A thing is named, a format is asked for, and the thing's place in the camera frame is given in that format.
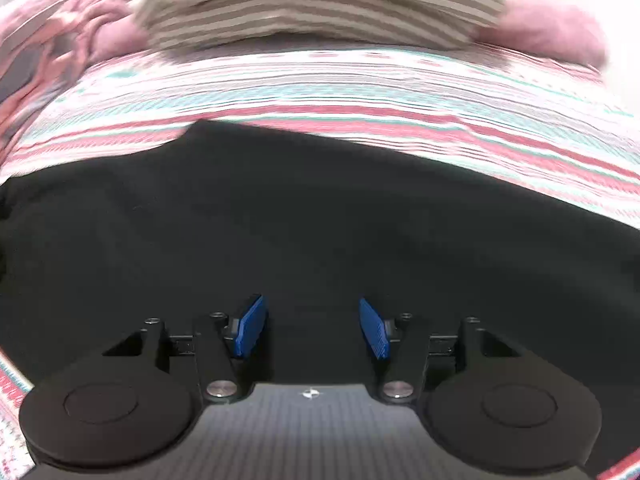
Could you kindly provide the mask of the black pants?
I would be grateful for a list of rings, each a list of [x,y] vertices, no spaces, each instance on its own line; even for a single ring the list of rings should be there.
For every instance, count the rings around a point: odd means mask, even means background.
[[[196,122],[1,188],[1,347],[33,382],[146,318],[265,297],[272,376],[360,377],[360,298],[436,330],[476,316],[586,385],[608,468],[639,444],[639,233],[456,166]]]

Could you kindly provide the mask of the patterned red green bedsheet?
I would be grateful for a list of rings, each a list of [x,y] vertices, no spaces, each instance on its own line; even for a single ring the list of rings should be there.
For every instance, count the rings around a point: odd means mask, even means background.
[[[235,44],[139,52],[85,72],[17,139],[13,177],[136,154],[225,122],[441,162],[600,214],[639,233],[639,116],[595,70],[497,47],[460,52]],[[34,383],[2,349],[1,474],[32,462],[17,409]]]

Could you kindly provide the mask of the beige striped folded quilt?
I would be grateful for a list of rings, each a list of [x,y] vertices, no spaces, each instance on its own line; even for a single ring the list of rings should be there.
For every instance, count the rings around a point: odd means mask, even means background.
[[[459,49],[495,25],[504,0],[134,0],[158,50],[191,50],[274,34]]]

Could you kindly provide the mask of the pink fluffy blanket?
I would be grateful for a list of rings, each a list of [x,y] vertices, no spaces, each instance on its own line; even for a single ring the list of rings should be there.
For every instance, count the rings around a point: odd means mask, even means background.
[[[477,29],[470,44],[486,42],[594,68],[605,64],[601,29],[577,6],[558,0],[504,1],[499,21]],[[3,153],[89,66],[146,49],[206,49],[153,48],[134,19],[133,2],[1,0]]]

